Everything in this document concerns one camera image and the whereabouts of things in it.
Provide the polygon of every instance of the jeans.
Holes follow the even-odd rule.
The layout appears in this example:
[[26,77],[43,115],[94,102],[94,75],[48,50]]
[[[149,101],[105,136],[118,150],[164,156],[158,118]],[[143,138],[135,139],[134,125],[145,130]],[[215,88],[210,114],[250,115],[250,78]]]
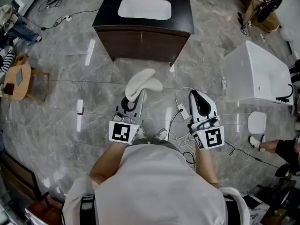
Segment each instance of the jeans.
[[[139,144],[147,144],[148,143],[148,138],[145,138],[145,139],[135,139],[132,143],[131,146],[133,145],[139,145]],[[172,143],[166,141],[166,140],[159,140],[158,138],[153,138],[153,141],[151,144],[154,144],[154,145],[163,145],[165,147],[168,147],[168,148],[171,148],[171,149],[174,149],[178,152],[180,152]]]
[[27,42],[35,42],[38,34],[26,27],[25,23],[18,17],[13,27],[7,32],[10,36],[23,39]]

